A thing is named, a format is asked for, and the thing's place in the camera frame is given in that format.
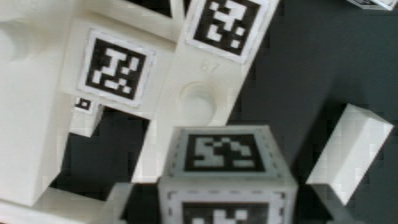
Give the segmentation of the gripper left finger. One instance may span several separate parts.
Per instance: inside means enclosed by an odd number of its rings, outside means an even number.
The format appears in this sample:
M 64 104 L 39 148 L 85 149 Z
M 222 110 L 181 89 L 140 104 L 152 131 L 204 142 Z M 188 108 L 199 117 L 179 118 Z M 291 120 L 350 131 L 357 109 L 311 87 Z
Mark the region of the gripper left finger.
M 113 185 L 96 224 L 160 224 L 154 184 L 117 183 Z

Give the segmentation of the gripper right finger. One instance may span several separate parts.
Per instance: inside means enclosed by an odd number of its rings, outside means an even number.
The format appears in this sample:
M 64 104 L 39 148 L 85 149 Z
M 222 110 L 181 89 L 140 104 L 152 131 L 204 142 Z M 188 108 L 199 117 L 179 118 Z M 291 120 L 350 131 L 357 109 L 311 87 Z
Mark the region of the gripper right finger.
M 300 186 L 295 218 L 296 224 L 366 224 L 351 215 L 327 184 Z

